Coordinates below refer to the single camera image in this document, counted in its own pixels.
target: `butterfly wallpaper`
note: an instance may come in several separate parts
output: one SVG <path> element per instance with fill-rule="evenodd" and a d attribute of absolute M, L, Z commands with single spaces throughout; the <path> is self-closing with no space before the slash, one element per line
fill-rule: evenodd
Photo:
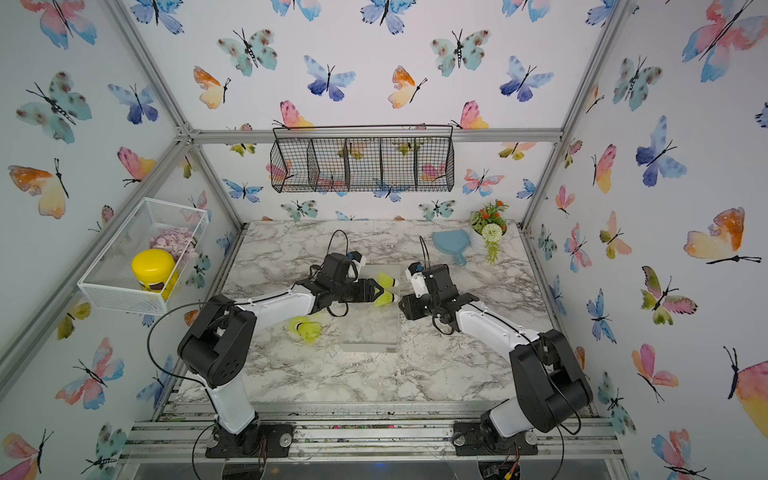
<path fill-rule="evenodd" d="M 594 0 L 582 21 L 600 28 L 616 4 Z M 551 309 L 588 359 L 594 404 L 611 419 L 627 470 L 749 478 L 768 441 L 757 286 L 768 236 L 759 214 L 768 4 L 637 5 L 578 105 L 553 174 L 536 183 L 549 199 L 524 225 L 534 237 L 525 241 Z M 546 71 L 555 76 L 528 103 L 560 78 L 557 66 Z M 717 441 L 723 435 L 732 441 Z"/>

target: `wall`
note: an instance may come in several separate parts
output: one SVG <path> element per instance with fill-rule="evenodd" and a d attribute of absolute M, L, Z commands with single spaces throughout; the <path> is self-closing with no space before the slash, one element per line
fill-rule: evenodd
<path fill-rule="evenodd" d="M 742 4 L 733 2 L 733 13 Z M 671 478 L 671 464 L 694 471 L 706 468 L 700 474 L 707 478 L 757 477 L 768 446 L 768 327 L 759 287 L 765 267 L 749 260 L 712 262 L 734 255 L 762 255 L 760 241 L 768 234 L 762 198 L 768 174 L 764 162 L 768 131 L 761 128 L 765 114 L 760 117 L 768 100 L 768 5 L 750 3 L 717 44 L 715 58 L 730 56 L 730 66 L 719 78 L 712 78 L 715 70 L 707 67 L 706 59 L 684 61 L 691 34 L 715 23 L 717 2 L 647 1 L 639 2 L 639 7 L 627 20 L 599 76 L 606 98 L 579 120 L 574 136 L 583 141 L 581 150 L 568 169 L 560 163 L 545 187 L 549 200 L 542 201 L 530 222 L 533 243 L 538 244 L 544 224 L 557 244 L 550 260 L 543 249 L 535 248 L 538 262 L 550 285 L 559 278 L 562 297 L 558 300 L 567 315 L 561 311 L 558 317 L 571 345 L 583 349 L 598 411 L 603 415 L 621 412 L 618 407 L 609 411 L 609 405 L 598 400 L 600 389 L 607 390 L 601 385 L 607 372 L 616 389 L 613 398 L 619 396 L 621 408 L 631 416 L 636 431 L 617 435 L 630 472 L 636 470 L 640 478 Z M 720 30 L 715 26 L 700 31 L 710 37 L 701 38 L 703 48 Z M 614 104 L 612 91 L 620 79 L 622 60 L 637 64 L 638 55 L 647 56 L 644 68 L 659 67 L 662 74 L 648 85 L 647 100 L 632 111 L 629 101 Z M 650 147 L 649 134 L 662 116 L 667 119 L 666 141 L 658 138 L 659 151 L 651 152 L 650 159 L 672 141 L 666 155 L 685 168 L 660 157 L 657 162 L 667 176 L 660 175 L 655 186 L 648 187 L 649 177 L 644 183 L 647 168 L 638 166 L 637 154 L 647 153 L 639 149 Z M 593 186 L 590 157 L 601 159 L 609 145 L 617 153 L 611 187 L 604 193 L 599 184 Z M 575 194 L 566 208 L 568 215 L 554 200 L 561 185 L 568 195 Z M 743 223 L 739 208 L 746 214 Z M 609 230 L 611 212 L 621 229 L 618 239 L 631 248 L 630 254 L 614 259 L 601 242 L 601 230 Z M 713 222 L 721 212 L 726 216 Z M 707 229 L 717 222 L 719 227 Z M 587 241 L 583 251 L 591 259 L 590 266 L 579 263 L 578 273 L 571 271 L 571 257 L 564 251 L 576 225 L 581 228 L 581 240 Z M 695 303 L 695 313 L 672 312 L 673 323 L 654 324 L 654 313 L 641 309 L 641 290 L 649 290 L 644 266 L 654 270 L 662 290 L 671 279 L 671 289 L 679 289 L 671 295 L 692 300 L 664 299 L 662 306 L 690 312 Z M 600 314 L 595 306 L 598 315 L 591 314 L 588 301 L 594 302 L 601 290 L 604 312 Z M 655 302 L 655 297 L 650 300 L 651 309 Z M 602 330 L 601 339 L 595 339 L 592 320 L 600 316 L 609 317 L 606 324 L 615 343 Z M 655 386 L 663 401 L 657 401 L 633 361 L 633 352 L 640 353 L 645 344 L 655 349 L 656 362 L 641 363 L 641 368 L 653 378 L 655 367 L 659 383 L 677 384 Z M 731 355 L 734 348 L 737 351 L 735 378 L 724 346 Z M 649 359 L 651 351 L 646 348 L 644 353 Z M 679 435 L 677 444 L 673 442 L 666 452 L 660 450 L 662 455 L 654 454 L 652 445 L 660 449 L 671 441 L 670 431 L 683 430 L 688 441 Z M 675 445 L 682 448 L 680 453 Z"/>

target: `blue dustpan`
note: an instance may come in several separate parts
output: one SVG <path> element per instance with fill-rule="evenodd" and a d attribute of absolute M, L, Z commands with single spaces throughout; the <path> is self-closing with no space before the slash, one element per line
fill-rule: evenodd
<path fill-rule="evenodd" d="M 432 233 L 432 241 L 435 242 L 435 247 L 438 250 L 453 255 L 453 259 L 459 266 L 467 264 L 462 252 L 469 247 L 469 235 L 464 230 L 434 232 Z"/>

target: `marble surface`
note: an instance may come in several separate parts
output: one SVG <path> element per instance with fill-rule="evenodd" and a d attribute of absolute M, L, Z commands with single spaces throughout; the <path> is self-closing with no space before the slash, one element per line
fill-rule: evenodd
<path fill-rule="evenodd" d="M 305 278 L 311 264 L 321 263 L 336 229 L 347 232 L 350 251 L 358 250 L 369 263 L 399 264 L 405 272 L 410 263 L 422 260 L 419 235 L 423 235 L 432 263 L 449 265 L 459 291 L 474 293 L 515 323 L 549 330 L 544 300 L 518 232 L 510 229 L 503 237 L 496 265 L 488 265 L 483 256 L 467 249 L 467 266 L 461 268 L 432 244 L 432 232 L 458 228 L 468 229 L 468 224 L 457 220 L 254 222 L 223 293 L 231 298 L 262 295 Z M 344 248 L 343 235 L 337 234 L 331 250 Z M 410 283 L 403 280 L 402 294 L 411 293 Z M 332 318 L 322 312 L 313 319 L 323 325 L 314 345 L 287 332 L 287 321 L 254 334 L 243 368 L 252 402 L 504 400 L 515 394 L 508 359 L 463 333 L 441 335 L 429 318 L 413 322 L 401 318 L 397 353 L 343 352 L 341 325 L 352 315 Z M 206 402 L 207 398 L 196 383 L 185 381 L 174 401 Z"/>

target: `white wire basket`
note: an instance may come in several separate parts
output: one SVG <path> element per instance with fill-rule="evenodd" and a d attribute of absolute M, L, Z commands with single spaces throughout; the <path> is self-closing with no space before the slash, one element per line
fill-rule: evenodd
<path fill-rule="evenodd" d="M 189 263 L 185 257 L 189 256 L 182 255 L 174 266 L 170 276 L 178 272 L 176 285 L 168 286 L 165 282 L 166 286 L 160 292 L 143 290 L 131 269 L 131 261 L 137 253 L 150 248 L 152 238 L 176 227 L 186 227 L 193 232 L 185 252 L 197 251 L 199 254 L 207 226 L 208 212 L 205 210 L 145 197 L 88 267 L 78 281 L 78 287 L 92 306 L 149 315 L 166 313 L 165 288 L 174 288 L 183 282 L 184 268 Z"/>

